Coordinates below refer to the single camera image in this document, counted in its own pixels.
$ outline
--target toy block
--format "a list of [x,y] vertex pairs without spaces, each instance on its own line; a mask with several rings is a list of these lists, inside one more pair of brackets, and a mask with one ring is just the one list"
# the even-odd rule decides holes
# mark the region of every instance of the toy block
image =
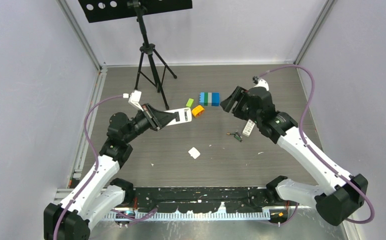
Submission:
[[201,92],[199,96],[199,104],[203,106],[220,105],[220,94],[218,92]]
[[193,98],[189,98],[188,101],[187,101],[187,104],[185,106],[191,108],[194,101],[195,100]]
[[198,105],[197,107],[193,108],[191,110],[191,114],[193,114],[193,116],[195,118],[199,117],[203,112],[205,111],[205,108],[202,107],[201,105]]

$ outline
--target white wall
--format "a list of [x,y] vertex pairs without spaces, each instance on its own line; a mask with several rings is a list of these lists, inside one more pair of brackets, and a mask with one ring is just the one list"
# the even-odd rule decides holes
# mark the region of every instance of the white wall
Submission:
[[43,239],[96,75],[56,1],[0,1],[0,240]]
[[[101,63],[139,64],[143,38],[135,17],[88,23],[78,0],[67,2]],[[193,9],[144,21],[149,41],[167,63],[284,62],[296,59],[324,3],[193,0]]]
[[[337,1],[301,64],[316,78],[311,111],[325,152],[369,181],[376,215],[357,225],[362,239],[386,239],[386,1]],[[357,212],[368,215],[366,205]]]

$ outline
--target gray wooden surface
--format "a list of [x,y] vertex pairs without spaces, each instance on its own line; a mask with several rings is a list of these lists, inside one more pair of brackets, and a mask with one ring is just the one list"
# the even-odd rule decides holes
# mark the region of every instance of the gray wooden surface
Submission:
[[[178,79],[166,74],[163,88],[170,109],[183,108],[189,98],[199,103],[200,92],[218,92],[227,98],[236,86],[251,88],[252,77],[277,65],[210,65],[173,66]],[[149,67],[143,67],[152,78]],[[136,81],[136,67],[110,68],[101,99],[130,93]],[[283,69],[265,77],[276,109],[290,114],[299,122],[306,98],[295,69]],[[150,103],[165,110],[160,93],[140,77],[140,103]],[[136,110],[126,99],[116,99],[98,108],[92,141],[99,151],[107,136],[109,118],[124,112],[129,117]],[[192,122],[168,126],[158,132],[147,130],[131,142],[134,148],[129,160],[115,177],[139,187],[188,186],[264,186],[279,175],[307,184],[315,184],[308,172],[287,152],[262,136],[255,127],[250,137],[239,142],[227,132],[242,132],[246,122],[224,112],[220,106],[206,106],[205,112]],[[304,129],[309,138],[320,145],[310,117]],[[197,148],[200,156],[193,159],[188,150]],[[83,176],[92,167],[89,150]]]

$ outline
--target orange block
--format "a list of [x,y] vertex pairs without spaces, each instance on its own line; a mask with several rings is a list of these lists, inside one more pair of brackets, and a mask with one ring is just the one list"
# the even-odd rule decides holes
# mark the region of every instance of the orange block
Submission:
[[205,108],[201,105],[198,105],[197,107],[193,108],[191,110],[191,114],[193,114],[193,116],[195,118],[199,117],[203,112],[205,111]]

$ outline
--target lime green block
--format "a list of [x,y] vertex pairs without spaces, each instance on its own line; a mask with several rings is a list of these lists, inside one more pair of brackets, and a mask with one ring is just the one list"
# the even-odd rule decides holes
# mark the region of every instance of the lime green block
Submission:
[[187,104],[185,106],[191,108],[194,101],[195,100],[193,98],[189,98],[188,101],[187,101]]

